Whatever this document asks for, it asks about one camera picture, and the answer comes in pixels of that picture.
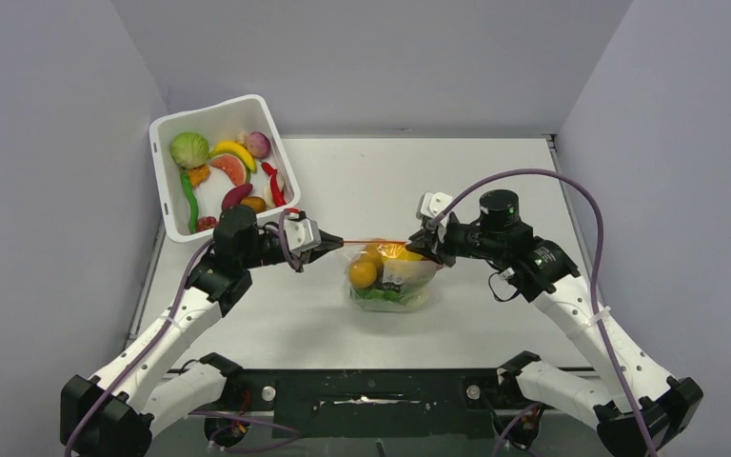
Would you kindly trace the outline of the yellow lemon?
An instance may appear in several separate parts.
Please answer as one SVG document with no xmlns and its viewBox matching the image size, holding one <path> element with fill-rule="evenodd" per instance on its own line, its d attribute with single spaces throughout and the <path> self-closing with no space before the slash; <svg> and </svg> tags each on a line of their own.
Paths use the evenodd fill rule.
<svg viewBox="0 0 731 457">
<path fill-rule="evenodd" d="M 370 288 L 378 279 L 379 269 L 371 261 L 358 260 L 352 262 L 347 269 L 350 285 L 355 289 Z"/>
</svg>

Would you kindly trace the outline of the yellow pear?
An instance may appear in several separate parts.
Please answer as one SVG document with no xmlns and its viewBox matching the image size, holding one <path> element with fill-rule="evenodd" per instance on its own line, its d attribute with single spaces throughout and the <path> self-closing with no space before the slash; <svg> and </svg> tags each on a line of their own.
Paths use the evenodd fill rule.
<svg viewBox="0 0 731 457">
<path fill-rule="evenodd" d="M 405 245 L 389 244 L 384 251 L 384 256 L 388 260 L 398 260 L 407 262 L 423 262 L 426 258 L 419 253 L 409 251 Z"/>
</svg>

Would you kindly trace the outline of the green lettuce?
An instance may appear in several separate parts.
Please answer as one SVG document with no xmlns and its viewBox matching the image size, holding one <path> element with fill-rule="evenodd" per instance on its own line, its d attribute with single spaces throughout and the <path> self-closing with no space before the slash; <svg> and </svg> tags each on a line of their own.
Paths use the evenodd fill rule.
<svg viewBox="0 0 731 457">
<path fill-rule="evenodd" d="M 409 312 L 417 307 L 417 300 L 410 294 L 388 289 L 349 289 L 349 299 L 359 308 L 379 312 Z"/>
</svg>

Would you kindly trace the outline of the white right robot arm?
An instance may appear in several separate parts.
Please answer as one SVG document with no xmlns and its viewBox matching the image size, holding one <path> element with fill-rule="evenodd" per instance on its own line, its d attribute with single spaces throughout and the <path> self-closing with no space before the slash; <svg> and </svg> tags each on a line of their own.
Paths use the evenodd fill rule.
<svg viewBox="0 0 731 457">
<path fill-rule="evenodd" d="M 408 249 L 447 267 L 459 258 L 486 261 L 558 326 L 598 376 L 585 379 L 523 351 L 498 369 L 503 402 L 554 407 L 595 429 L 614 456 L 646 456 L 686 429 L 701 402 L 701 387 L 648 356 L 608 307 L 592 305 L 590 286 L 566 252 L 521 220 L 515 192 L 485 193 L 479 217 L 470 224 L 446 211 L 453 201 L 440 192 L 421 197 L 422 227 L 410 236 Z"/>
</svg>

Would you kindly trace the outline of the clear orange zip bag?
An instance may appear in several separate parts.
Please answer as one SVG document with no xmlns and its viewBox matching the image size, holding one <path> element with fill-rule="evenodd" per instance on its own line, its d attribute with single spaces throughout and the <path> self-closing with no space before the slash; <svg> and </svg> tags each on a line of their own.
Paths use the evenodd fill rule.
<svg viewBox="0 0 731 457">
<path fill-rule="evenodd" d="M 349 299 L 349 289 L 353 288 L 348 280 L 348 266 L 358 261 L 358 256 L 364 244 L 367 243 L 389 243 L 405 245 L 404 242 L 394 240 L 384 240 L 380 238 L 368 240 L 345 240 L 343 255 L 346 258 L 346 267 L 344 269 L 346 298 Z M 417 300 L 417 307 L 413 310 L 425 307 L 432 297 L 431 282 L 437 273 L 443 267 L 435 262 L 425 260 L 423 262 L 407 262 L 398 260 L 384 259 L 384 266 L 379 270 L 377 281 L 370 288 L 378 288 L 383 290 L 396 290 L 402 294 L 410 294 Z"/>
</svg>

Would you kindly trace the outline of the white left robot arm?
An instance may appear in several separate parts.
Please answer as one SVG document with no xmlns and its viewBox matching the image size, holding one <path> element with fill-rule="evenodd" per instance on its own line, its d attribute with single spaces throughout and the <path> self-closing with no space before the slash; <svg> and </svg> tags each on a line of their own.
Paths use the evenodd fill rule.
<svg viewBox="0 0 731 457">
<path fill-rule="evenodd" d="M 287 263 L 300 272 L 341 237 L 297 209 L 261 226 L 254 209 L 225 209 L 211 238 L 191 256 L 171 305 L 114 360 L 61 391 L 60 440 L 67 456 L 143 456 L 163 430 L 216 402 L 240 367 L 218 354 L 167 379 L 170 368 L 224 318 L 252 285 L 251 270 Z"/>
</svg>

